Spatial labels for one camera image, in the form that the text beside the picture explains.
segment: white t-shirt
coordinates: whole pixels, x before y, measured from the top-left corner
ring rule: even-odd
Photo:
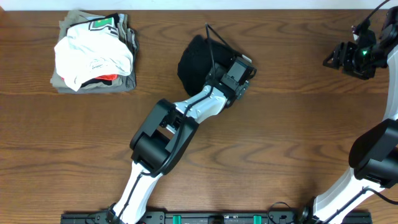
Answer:
[[[69,28],[54,50],[57,73],[75,91],[98,76],[128,76],[132,71],[132,53],[119,40],[112,17]]]

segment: stack of clothes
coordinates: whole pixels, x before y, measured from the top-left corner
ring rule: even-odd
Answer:
[[[126,14],[70,11],[60,21],[51,84],[59,93],[114,93],[136,87],[139,49]]]

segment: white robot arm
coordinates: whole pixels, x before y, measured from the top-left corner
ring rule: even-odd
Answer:
[[[369,43],[370,35],[374,35],[368,30],[370,22],[363,25],[367,23],[364,21],[354,30],[357,44],[341,43],[331,55],[337,60],[324,62],[327,67],[336,69],[343,66],[343,73],[364,80],[372,78],[377,67],[388,64],[389,91],[383,122],[356,140],[349,155],[350,167],[329,190],[313,200],[312,208],[306,211],[312,218],[304,223],[340,224],[352,209],[374,192],[390,188],[398,181],[398,155],[394,152],[398,144],[397,11],[398,7],[393,7],[387,13],[380,43],[364,44]]]
[[[216,65],[216,76],[222,78],[216,83],[212,80],[213,87],[205,85],[201,92],[185,101],[171,104],[160,100],[155,105],[130,143],[134,150],[131,176],[120,201],[110,211],[113,214],[110,220],[116,223],[119,219],[123,223],[140,220],[157,181],[179,161],[198,125],[240,99],[253,71],[251,60],[236,57],[227,72]],[[169,130],[174,137],[167,139],[157,130],[158,126]]]

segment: red fabric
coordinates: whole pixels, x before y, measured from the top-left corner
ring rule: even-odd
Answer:
[[[117,79],[118,78],[118,75],[117,74],[112,74],[112,75],[102,75],[102,76],[100,76],[100,77],[96,77],[95,79],[101,79],[101,80],[109,80],[109,81],[112,81],[112,80],[115,80],[115,79]]]

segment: wooden table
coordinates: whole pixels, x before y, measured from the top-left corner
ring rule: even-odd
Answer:
[[[111,12],[93,12],[110,14]],[[67,12],[0,16],[0,222],[59,223],[64,211],[117,202],[131,170],[129,142],[161,98],[188,98],[183,50],[209,22],[250,56],[258,74],[241,101],[199,128],[148,205],[169,211],[301,207],[348,167],[354,140],[379,123],[388,71],[362,81],[322,66],[369,11],[126,11],[139,31],[137,88],[60,95],[49,83],[58,21]],[[385,11],[376,13],[378,33]],[[396,189],[385,195],[398,199]],[[375,223],[397,209],[372,196]]]

